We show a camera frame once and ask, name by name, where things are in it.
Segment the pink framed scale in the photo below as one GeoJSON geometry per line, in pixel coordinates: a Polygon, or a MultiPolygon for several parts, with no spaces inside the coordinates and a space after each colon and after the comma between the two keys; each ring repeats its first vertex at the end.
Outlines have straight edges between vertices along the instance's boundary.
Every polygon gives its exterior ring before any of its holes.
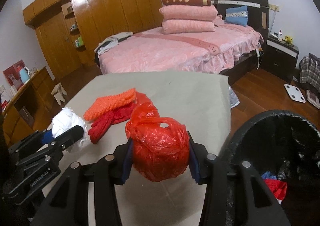
{"type": "Polygon", "coordinates": [[[319,98],[310,90],[306,90],[307,100],[318,110],[320,109],[319,98]]]}

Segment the plaid shirt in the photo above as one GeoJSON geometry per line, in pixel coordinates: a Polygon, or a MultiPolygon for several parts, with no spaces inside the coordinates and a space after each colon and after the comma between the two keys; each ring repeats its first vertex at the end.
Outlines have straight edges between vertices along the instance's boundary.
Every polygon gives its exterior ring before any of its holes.
{"type": "Polygon", "coordinates": [[[301,84],[309,84],[319,92],[319,58],[308,54],[299,62],[301,84]]]}

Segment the red plastic bag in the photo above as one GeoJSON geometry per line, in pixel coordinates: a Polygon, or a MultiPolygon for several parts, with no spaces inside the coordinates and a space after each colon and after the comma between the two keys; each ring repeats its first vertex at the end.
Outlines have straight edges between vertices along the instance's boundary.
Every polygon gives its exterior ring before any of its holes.
{"type": "Polygon", "coordinates": [[[133,142],[133,166],[146,179],[160,182],[185,172],[189,164],[186,126],[171,117],[161,117],[146,94],[136,93],[136,106],[125,133],[133,142]]]}

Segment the orange knitted cloth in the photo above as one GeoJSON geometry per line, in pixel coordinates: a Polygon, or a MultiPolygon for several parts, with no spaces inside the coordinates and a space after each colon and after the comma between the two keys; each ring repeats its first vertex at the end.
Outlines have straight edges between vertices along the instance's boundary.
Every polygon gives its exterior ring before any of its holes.
{"type": "Polygon", "coordinates": [[[135,88],[131,88],[117,95],[98,97],[94,101],[94,103],[85,111],[83,118],[86,121],[95,120],[106,112],[130,104],[135,99],[135,88]]]}

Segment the blue cushion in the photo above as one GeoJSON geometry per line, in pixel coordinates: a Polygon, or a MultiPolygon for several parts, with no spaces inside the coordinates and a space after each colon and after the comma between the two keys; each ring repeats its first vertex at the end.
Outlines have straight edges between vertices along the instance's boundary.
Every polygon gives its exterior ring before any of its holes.
{"type": "Polygon", "coordinates": [[[248,23],[248,8],[246,5],[226,10],[225,22],[245,27],[248,23]]]}

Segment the yellow plush toy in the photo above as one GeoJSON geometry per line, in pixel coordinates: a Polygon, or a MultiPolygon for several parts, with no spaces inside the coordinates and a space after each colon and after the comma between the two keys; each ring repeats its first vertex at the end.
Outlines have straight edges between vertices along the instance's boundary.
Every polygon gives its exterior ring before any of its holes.
{"type": "Polygon", "coordinates": [[[285,35],[284,41],[287,45],[289,46],[293,46],[293,37],[285,35]]]}

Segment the lower pink pillow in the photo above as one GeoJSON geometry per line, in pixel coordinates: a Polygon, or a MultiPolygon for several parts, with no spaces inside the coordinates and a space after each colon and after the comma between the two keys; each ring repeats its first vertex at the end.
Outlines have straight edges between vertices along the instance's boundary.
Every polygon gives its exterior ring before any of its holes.
{"type": "Polygon", "coordinates": [[[213,32],[215,25],[210,21],[188,19],[168,19],[162,22],[164,34],[179,34],[186,32],[213,32]]]}

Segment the upper pink pillow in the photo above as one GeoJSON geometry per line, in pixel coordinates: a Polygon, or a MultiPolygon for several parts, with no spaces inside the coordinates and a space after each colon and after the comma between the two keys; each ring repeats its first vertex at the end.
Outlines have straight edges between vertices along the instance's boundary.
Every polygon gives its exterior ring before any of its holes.
{"type": "Polygon", "coordinates": [[[215,6],[169,5],[159,9],[164,19],[213,21],[218,15],[215,6]]]}

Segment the white plastic bag ball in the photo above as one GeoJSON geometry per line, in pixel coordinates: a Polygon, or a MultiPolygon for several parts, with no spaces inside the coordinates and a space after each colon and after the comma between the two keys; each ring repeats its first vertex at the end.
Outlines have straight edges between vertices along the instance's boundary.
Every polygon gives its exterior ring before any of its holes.
{"type": "Polygon", "coordinates": [[[52,135],[54,139],[76,125],[79,125],[83,128],[84,135],[82,139],[78,140],[71,147],[67,148],[67,151],[69,153],[79,152],[89,144],[89,141],[87,139],[87,124],[70,108],[62,108],[62,110],[52,119],[52,135]]]}

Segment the brown dotted bolster pillow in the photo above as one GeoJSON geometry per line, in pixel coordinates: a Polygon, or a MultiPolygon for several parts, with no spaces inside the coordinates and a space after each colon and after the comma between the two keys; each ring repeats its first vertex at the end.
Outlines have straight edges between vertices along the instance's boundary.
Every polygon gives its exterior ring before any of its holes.
{"type": "Polygon", "coordinates": [[[163,5],[211,6],[211,0],[162,0],[163,5]]]}

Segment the wooden side cabinet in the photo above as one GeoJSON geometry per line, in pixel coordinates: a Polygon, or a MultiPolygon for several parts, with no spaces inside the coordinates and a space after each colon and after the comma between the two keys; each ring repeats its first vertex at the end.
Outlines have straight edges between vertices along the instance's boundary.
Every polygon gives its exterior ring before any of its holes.
{"type": "Polygon", "coordinates": [[[18,90],[3,112],[3,132],[8,147],[37,130],[48,128],[60,111],[51,94],[54,86],[48,70],[43,67],[18,90]]]}

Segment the black headboard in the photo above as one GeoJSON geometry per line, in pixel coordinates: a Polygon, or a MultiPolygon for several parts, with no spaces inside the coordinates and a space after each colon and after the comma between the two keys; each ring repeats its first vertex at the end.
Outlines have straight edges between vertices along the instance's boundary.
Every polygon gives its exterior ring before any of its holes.
{"type": "Polygon", "coordinates": [[[264,41],[267,40],[269,27],[268,0],[211,0],[211,3],[223,16],[223,19],[225,19],[227,9],[246,5],[248,10],[247,24],[259,32],[264,41]]]}

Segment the black trash bin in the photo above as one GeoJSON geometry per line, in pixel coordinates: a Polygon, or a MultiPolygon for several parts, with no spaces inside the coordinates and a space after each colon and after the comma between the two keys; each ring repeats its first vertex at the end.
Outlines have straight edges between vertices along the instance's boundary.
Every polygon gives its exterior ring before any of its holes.
{"type": "Polygon", "coordinates": [[[227,138],[219,157],[229,164],[249,161],[259,175],[287,183],[281,207],[291,225],[319,225],[319,130],[305,117],[265,111],[227,138]]]}

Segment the white small stool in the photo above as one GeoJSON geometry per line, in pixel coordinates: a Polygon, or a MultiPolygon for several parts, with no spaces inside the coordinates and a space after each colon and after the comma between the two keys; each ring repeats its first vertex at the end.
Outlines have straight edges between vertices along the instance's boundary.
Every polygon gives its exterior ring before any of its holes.
{"type": "Polygon", "coordinates": [[[51,95],[56,99],[58,105],[61,105],[61,103],[65,103],[65,96],[68,95],[67,91],[62,86],[61,82],[56,84],[54,88],[52,89],[51,95]]]}

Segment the wooden wardrobe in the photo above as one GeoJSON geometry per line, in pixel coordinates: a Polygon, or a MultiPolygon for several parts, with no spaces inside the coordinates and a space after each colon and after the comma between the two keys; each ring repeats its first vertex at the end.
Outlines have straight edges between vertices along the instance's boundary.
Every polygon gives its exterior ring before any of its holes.
{"type": "Polygon", "coordinates": [[[94,63],[106,37],[159,27],[161,0],[35,0],[23,10],[55,79],[94,63]]]}

